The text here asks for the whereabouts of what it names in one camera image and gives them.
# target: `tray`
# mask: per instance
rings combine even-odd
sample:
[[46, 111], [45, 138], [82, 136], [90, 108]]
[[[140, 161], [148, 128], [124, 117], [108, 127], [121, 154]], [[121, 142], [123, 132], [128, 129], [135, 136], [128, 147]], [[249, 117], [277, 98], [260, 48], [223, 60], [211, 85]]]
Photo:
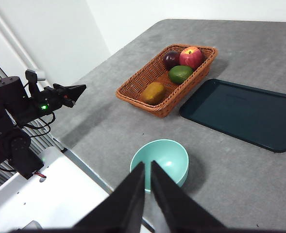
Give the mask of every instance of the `tray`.
[[[196, 46], [200, 49], [204, 56], [204, 62], [183, 84], [174, 84], [168, 78], [168, 71], [163, 63], [163, 56], [170, 50], [181, 52], [190, 46]], [[210, 65], [217, 56], [217, 53], [218, 51], [214, 47], [186, 44], [170, 45], [122, 84], [116, 91], [116, 96], [157, 117], [166, 117], [177, 103], [208, 74]], [[140, 100], [142, 91], [152, 82], [160, 82], [167, 88], [165, 98], [155, 106], [146, 104]]]
[[210, 79], [180, 114], [273, 152], [286, 151], [286, 94]]

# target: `table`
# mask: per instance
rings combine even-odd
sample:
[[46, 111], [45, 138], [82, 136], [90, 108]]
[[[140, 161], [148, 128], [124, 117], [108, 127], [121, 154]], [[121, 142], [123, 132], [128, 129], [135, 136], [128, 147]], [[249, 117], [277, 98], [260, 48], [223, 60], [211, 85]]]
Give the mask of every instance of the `table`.
[[[219, 55], [203, 80], [217, 78], [286, 93], [286, 22], [162, 20], [77, 83], [87, 89], [72, 109], [56, 111], [52, 134], [111, 189], [135, 152], [168, 138], [189, 154], [183, 190], [228, 227], [286, 230], [286, 152], [274, 153], [179, 116], [157, 118], [116, 98], [116, 89], [164, 47], [213, 46]], [[146, 194], [144, 219], [158, 231], [159, 208]]]

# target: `white wall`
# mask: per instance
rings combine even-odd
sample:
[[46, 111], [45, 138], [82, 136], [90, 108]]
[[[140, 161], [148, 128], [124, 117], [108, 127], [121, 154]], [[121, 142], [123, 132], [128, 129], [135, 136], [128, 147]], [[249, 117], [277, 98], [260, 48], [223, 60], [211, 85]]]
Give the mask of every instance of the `white wall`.
[[50, 83], [70, 85], [110, 56], [85, 0], [0, 0], [0, 16]]
[[166, 18], [286, 21], [286, 0], [86, 0], [113, 54]]
[[[21, 58], [14, 51], [14, 48], [8, 43], [6, 38], [0, 32], [0, 61], [2, 61], [2, 70], [6, 74], [13, 74], [12, 76], [24, 77], [27, 66]], [[21, 78], [22, 83], [25, 84], [26, 79]]]

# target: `plastic bowl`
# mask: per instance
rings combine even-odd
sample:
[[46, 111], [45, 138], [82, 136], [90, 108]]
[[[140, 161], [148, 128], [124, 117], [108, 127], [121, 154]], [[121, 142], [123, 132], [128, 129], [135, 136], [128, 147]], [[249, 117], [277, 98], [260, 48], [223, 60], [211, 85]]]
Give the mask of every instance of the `plastic bowl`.
[[188, 175], [189, 158], [185, 148], [169, 139], [159, 139], [141, 147], [132, 158], [130, 172], [139, 162], [145, 164], [145, 191], [151, 190], [151, 162], [155, 160], [160, 167], [182, 186]]

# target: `basket rim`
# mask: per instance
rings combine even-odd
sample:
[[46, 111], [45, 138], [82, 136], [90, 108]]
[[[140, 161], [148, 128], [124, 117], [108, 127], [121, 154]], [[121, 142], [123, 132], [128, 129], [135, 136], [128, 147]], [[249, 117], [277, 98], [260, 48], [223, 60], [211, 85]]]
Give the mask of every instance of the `basket rim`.
[[[123, 88], [124, 86], [126, 86], [130, 81], [131, 78], [139, 73], [145, 66], [147, 66], [149, 63], [152, 63], [156, 60], [156, 57], [158, 56], [159, 53], [161, 53], [162, 51], [169, 49], [170, 47], [174, 47], [174, 46], [183, 46], [183, 47], [190, 47], [190, 46], [195, 46], [197, 48], [202, 48], [202, 49], [208, 49], [208, 50], [212, 50], [213, 53], [211, 55], [209, 55], [206, 60], [188, 77], [188, 79], [186, 79], [181, 85], [179, 85], [168, 97], [166, 97], [161, 103], [159, 103], [158, 105], [149, 105], [146, 104], [144, 102], [138, 101], [136, 99], [130, 98], [128, 96], [125, 96], [124, 94], [120, 93], [120, 89]], [[126, 102], [129, 103], [133, 103], [135, 106], [137, 107], [141, 107], [149, 112], [156, 112], [156, 111], [160, 111], [164, 108], [166, 108], [170, 103], [172, 103], [174, 101], [174, 97], [177, 96], [180, 92], [182, 92], [190, 82], [194, 81], [199, 75], [200, 73], [206, 69], [215, 59], [215, 57], [218, 54], [218, 50], [215, 47], [209, 47], [209, 46], [200, 46], [200, 45], [189, 45], [189, 44], [171, 44], [169, 46], [166, 46], [165, 48], [163, 48], [157, 55], [155, 55], [148, 63], [146, 63], [141, 69], [139, 69], [134, 75], [132, 75], [129, 79], [127, 79], [117, 90], [116, 90], [116, 96], [121, 99], [124, 100]]]

